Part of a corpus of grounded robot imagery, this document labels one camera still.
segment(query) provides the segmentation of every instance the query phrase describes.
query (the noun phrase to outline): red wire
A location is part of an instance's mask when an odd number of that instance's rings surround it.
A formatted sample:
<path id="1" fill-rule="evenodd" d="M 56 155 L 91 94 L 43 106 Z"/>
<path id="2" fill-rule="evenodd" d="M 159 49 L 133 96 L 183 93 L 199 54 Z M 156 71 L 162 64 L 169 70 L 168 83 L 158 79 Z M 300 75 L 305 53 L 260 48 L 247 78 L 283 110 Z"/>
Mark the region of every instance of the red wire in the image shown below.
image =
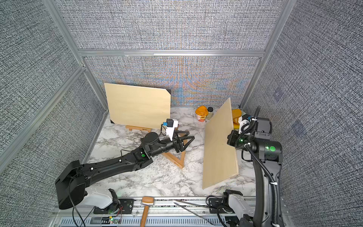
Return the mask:
<path id="1" fill-rule="evenodd" d="M 121 215 L 122 215 L 122 209 L 123 209 L 123 206 L 120 206 L 120 209 L 118 210 L 117 215 L 115 217 L 118 216 L 118 214 L 120 213 L 120 211 L 121 211 Z"/>

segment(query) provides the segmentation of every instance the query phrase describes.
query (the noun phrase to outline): wooden easel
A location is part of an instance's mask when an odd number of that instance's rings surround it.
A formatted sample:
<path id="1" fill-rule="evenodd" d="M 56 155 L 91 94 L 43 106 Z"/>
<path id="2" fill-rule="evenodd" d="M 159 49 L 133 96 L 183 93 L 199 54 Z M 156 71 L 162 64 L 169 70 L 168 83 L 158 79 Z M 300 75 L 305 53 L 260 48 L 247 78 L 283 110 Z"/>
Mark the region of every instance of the wooden easel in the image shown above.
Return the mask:
<path id="1" fill-rule="evenodd" d="M 131 125 L 126 125 L 126 128 L 128 130 L 140 130 L 140 131 L 148 131 L 151 132 L 151 128 L 146 128 L 146 127 L 138 127 L 138 126 L 131 126 Z M 183 144 L 186 144 L 188 142 L 187 139 L 185 139 L 183 141 Z M 163 153 L 164 157 L 166 157 L 167 159 L 169 159 L 172 163 L 174 163 L 177 167 L 179 167 L 180 169 L 183 169 L 184 167 L 184 159 L 185 159 L 185 151 L 181 152 L 181 157 L 180 159 L 178 159 L 177 157 L 175 157 L 174 155 L 172 155 L 170 152 L 166 152 Z"/>
<path id="2" fill-rule="evenodd" d="M 183 141 L 183 144 L 186 144 L 188 142 L 187 139 L 185 139 Z M 181 157 L 180 159 L 178 159 L 177 157 L 175 157 L 174 155 L 172 155 L 170 152 L 166 152 L 163 153 L 164 157 L 166 157 L 167 159 L 169 159 L 172 163 L 174 163 L 177 167 L 179 167 L 180 169 L 183 169 L 184 167 L 184 159 L 185 159 L 185 151 L 181 152 Z"/>
<path id="3" fill-rule="evenodd" d="M 131 131 L 133 129 L 136 130 L 140 130 L 140 131 L 147 131 L 148 133 L 151 132 L 151 128 L 145 128 L 145 127 L 138 127 L 138 126 L 131 126 L 131 125 L 126 125 L 126 128 Z"/>

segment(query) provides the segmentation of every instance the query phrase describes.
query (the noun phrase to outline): hammer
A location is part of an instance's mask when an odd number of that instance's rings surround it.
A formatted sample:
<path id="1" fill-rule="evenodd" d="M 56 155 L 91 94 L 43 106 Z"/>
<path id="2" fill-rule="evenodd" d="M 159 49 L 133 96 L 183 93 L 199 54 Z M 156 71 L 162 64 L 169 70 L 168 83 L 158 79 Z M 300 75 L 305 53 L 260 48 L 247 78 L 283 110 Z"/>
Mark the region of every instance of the hammer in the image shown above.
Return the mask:
<path id="1" fill-rule="evenodd" d="M 145 205 L 145 207 L 144 207 L 144 212 L 142 213 L 140 227 L 145 227 L 149 206 L 154 205 L 154 198 L 149 196 L 144 196 L 142 197 L 141 204 Z"/>

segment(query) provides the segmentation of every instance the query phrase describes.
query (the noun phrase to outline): orange jar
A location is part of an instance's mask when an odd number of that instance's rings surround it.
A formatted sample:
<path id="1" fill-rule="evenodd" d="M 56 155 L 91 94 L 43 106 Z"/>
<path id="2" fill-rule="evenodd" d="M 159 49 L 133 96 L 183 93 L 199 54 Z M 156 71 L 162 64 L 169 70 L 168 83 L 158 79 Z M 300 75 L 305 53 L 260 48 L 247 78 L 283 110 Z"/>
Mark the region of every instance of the orange jar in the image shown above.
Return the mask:
<path id="1" fill-rule="evenodd" d="M 208 109 L 205 106 L 200 106 L 195 110 L 195 113 L 197 114 L 198 121 L 203 122 L 208 115 Z"/>

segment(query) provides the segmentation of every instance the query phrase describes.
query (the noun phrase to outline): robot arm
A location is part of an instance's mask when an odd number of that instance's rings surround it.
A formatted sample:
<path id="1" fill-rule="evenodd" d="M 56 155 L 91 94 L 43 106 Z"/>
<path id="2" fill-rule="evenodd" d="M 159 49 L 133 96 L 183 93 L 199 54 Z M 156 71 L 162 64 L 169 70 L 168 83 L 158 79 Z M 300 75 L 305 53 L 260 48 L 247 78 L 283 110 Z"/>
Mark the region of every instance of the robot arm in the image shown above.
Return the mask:
<path id="1" fill-rule="evenodd" d="M 242 131 L 233 130 L 227 137 L 228 145 L 242 149 L 242 157 L 244 150 L 251 153 L 256 175 L 255 211 L 251 213 L 252 209 L 239 194 L 229 192 L 224 201 L 235 211 L 239 220 L 252 219 L 255 227 L 278 227 L 284 224 L 280 207 L 282 147 L 279 142 L 270 140 L 270 120 L 258 117 L 259 110 L 260 107 L 256 109 L 254 116 L 243 116 L 244 122 L 241 121 L 241 125 L 245 126 Z"/>
<path id="2" fill-rule="evenodd" d="M 171 127 L 171 138 L 160 141 L 157 133 L 150 132 L 141 138 L 138 148 L 118 158 L 89 164 L 80 164 L 79 160 L 71 162 L 56 180 L 59 209 L 68 209 L 82 202 L 106 209 L 108 213 L 116 211 L 119 200 L 114 190 L 97 191 L 86 188 L 102 179 L 143 169 L 153 163 L 152 157 L 159 154 L 173 149 L 176 152 L 185 151 L 194 140 L 194 136 L 189 136 L 188 131 L 174 130 L 173 122 Z M 185 139 L 189 139 L 186 144 L 183 143 Z"/>

